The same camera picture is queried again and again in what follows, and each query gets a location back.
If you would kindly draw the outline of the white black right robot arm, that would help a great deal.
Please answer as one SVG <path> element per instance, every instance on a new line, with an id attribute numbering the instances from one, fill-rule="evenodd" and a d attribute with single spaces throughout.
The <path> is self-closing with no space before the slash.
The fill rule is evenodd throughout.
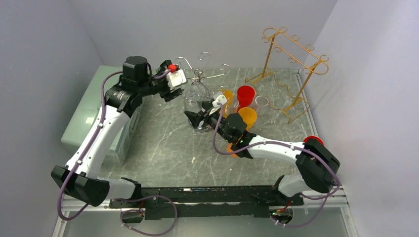
<path id="1" fill-rule="evenodd" d="M 224 118 L 219 105 L 206 102 L 205 108 L 205 111 L 197 113 L 184 113 L 193 128 L 207 125 L 214 130 L 214 137 L 219 135 L 231 144 L 230 152 L 220 151 L 213 145 L 217 153 L 282 161 L 297 168 L 293 174 L 278 178 L 272 192 L 272 198 L 278 205 L 286 204 L 291 197 L 304 191 L 316 191 L 328 197 L 341 185 L 337 177 L 340 162 L 317 137 L 307 137 L 302 142 L 268 139 L 249 132 L 238 113 Z"/>

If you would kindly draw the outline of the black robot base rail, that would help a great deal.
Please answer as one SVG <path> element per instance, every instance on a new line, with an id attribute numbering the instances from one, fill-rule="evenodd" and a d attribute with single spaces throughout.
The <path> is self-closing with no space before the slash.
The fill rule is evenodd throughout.
<path id="1" fill-rule="evenodd" d="M 302 206 L 299 194 L 283 196 L 273 186 L 142 188 L 144 201 L 113 199 L 111 209 L 141 208 L 146 220 L 178 217 L 252 216 L 268 218 L 276 208 Z"/>

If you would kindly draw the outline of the clear ribbed wine glass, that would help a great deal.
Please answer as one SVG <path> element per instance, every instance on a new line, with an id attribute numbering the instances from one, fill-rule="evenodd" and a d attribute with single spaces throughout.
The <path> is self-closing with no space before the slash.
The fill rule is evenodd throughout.
<path id="1" fill-rule="evenodd" d="M 184 93 L 184 110 L 198 113 L 202 110 L 203 90 L 199 85 L 193 84 L 185 88 Z"/>

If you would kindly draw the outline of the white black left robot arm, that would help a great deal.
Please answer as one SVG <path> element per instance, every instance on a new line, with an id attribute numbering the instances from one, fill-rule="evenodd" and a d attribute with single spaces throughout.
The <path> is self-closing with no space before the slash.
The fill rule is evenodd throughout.
<path id="1" fill-rule="evenodd" d="M 60 188 L 57 206 L 64 195 L 86 205 L 98 206 L 107 199 L 122 199 L 129 207 L 142 201 L 141 184 L 127 179 L 99 176 L 106 154 L 120 130 L 128 123 L 143 98 L 158 94 L 169 102 L 182 94 L 187 82 L 178 64 L 165 60 L 157 74 L 150 72 L 148 60 L 128 57 L 121 70 L 111 73 L 100 86 L 100 109 L 85 139 L 64 166 L 55 166 L 51 176 Z"/>

